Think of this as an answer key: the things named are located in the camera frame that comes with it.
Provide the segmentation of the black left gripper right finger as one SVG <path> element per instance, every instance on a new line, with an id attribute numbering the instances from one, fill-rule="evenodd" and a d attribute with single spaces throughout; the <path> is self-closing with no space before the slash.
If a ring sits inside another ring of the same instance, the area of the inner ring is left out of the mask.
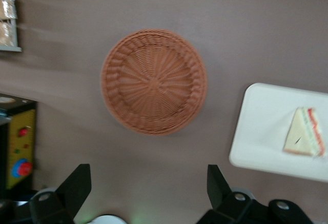
<path id="1" fill-rule="evenodd" d="M 208 165 L 207 194 L 212 208 L 198 223 L 269 223 L 268 208 L 233 191 L 217 165 Z"/>

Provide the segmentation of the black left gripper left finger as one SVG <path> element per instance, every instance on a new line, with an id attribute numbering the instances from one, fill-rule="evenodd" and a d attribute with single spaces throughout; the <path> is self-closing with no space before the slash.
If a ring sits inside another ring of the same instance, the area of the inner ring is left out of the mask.
<path id="1" fill-rule="evenodd" d="M 89 164 L 79 165 L 56 190 L 44 189 L 29 201 L 33 223 L 74 223 L 91 192 Z"/>

